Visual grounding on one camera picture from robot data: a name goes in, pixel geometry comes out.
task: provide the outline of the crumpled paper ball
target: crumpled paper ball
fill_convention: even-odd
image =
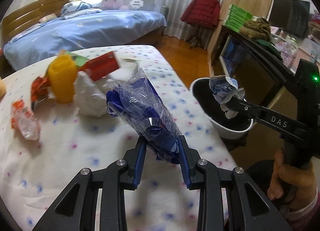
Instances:
[[[238,89],[238,82],[234,78],[220,75],[212,76],[209,80],[209,87],[215,100],[220,104],[222,111],[228,119],[235,117],[238,112],[230,110],[226,103],[234,96],[240,100],[244,98],[244,89]]]

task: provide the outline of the white plastic bag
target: white plastic bag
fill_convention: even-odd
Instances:
[[[106,95],[96,86],[84,71],[79,71],[74,82],[73,101],[83,115],[101,117],[107,113]]]

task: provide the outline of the mattress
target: mattress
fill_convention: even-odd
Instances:
[[[124,45],[166,26],[153,11],[103,11],[67,20],[47,22],[4,46],[4,55],[16,71],[57,55],[60,50]]]
[[[217,167],[236,164],[202,108],[175,71],[152,46],[114,46],[76,51],[94,58],[108,51],[131,56],[143,68],[163,103],[172,113],[189,147]],[[137,133],[118,117],[79,115],[72,104],[54,99],[39,103],[38,142],[25,141],[10,127],[10,105],[23,98],[30,105],[30,85],[43,74],[48,58],[6,77],[7,94],[0,102],[0,196],[23,231],[31,231],[58,194],[84,167],[106,168],[135,147]],[[157,161],[149,149],[141,183],[124,191],[128,230],[196,230],[199,191],[186,188],[179,165]],[[228,216],[224,193],[224,216]],[[96,214],[99,230],[100,204]]]

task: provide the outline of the tv screen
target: tv screen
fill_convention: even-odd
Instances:
[[[274,0],[269,22],[285,32],[303,38],[309,22],[310,2]]]

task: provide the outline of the pink sleeve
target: pink sleeve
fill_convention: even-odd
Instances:
[[[303,231],[320,207],[320,192],[315,199],[302,210],[289,212],[284,215],[293,231]]]

